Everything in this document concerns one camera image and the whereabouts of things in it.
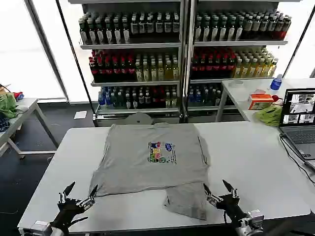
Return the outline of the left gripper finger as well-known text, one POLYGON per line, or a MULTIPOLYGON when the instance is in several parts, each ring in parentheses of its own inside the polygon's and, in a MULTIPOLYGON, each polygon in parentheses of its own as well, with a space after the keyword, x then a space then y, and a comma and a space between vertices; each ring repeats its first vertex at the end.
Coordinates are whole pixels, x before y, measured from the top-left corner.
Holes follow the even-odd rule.
POLYGON ((74 185, 75 185, 75 181, 73 183, 71 183, 70 185, 68 185, 63 192, 59 193, 59 201, 58 203, 65 203, 66 198, 68 197, 68 195, 71 193, 74 185))
POLYGON ((95 196, 97 193, 97 189, 98 189, 98 185, 96 185, 92 189, 91 193, 89 194, 89 196, 86 199, 80 201, 77 204, 77 206, 79 207, 80 210, 86 211, 93 206, 93 204, 95 203, 95 196))

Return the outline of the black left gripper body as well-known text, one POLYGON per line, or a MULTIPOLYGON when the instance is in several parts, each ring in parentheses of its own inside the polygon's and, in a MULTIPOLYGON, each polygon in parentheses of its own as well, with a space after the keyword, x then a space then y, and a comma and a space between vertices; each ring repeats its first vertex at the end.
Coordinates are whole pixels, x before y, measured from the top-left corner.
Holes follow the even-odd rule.
POLYGON ((56 218, 50 222, 50 225, 54 228, 60 229, 61 231, 68 231, 68 229, 83 220, 86 220, 86 217, 73 220, 76 215, 82 214, 84 211, 80 210, 77 204, 80 200, 66 198, 65 203, 57 204, 59 208, 59 213, 56 218))

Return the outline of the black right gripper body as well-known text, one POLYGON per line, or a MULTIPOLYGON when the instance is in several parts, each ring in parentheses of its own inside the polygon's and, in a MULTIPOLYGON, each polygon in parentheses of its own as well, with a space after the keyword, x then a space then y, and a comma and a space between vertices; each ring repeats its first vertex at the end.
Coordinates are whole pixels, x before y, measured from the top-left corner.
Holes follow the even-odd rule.
POLYGON ((232 195, 221 195, 220 198, 222 200, 216 204, 217 209, 225 211, 232 225, 241 225, 241 220, 246 218, 247 214, 238 205, 240 198, 232 195))

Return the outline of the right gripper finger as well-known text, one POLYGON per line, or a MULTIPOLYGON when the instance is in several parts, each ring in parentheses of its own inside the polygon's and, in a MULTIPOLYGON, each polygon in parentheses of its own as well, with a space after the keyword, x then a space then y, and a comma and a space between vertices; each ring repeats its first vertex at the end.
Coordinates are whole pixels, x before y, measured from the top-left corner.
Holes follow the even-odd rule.
POLYGON ((220 203, 221 203, 221 198, 212 194, 212 192, 210 191, 209 187, 203 183, 203 187, 205 190, 205 194, 206 194, 206 200, 214 207, 216 208, 220 208, 220 203))
POLYGON ((238 198, 237 189, 234 188, 229 182, 222 180, 228 192, 232 195, 233 198, 238 198))

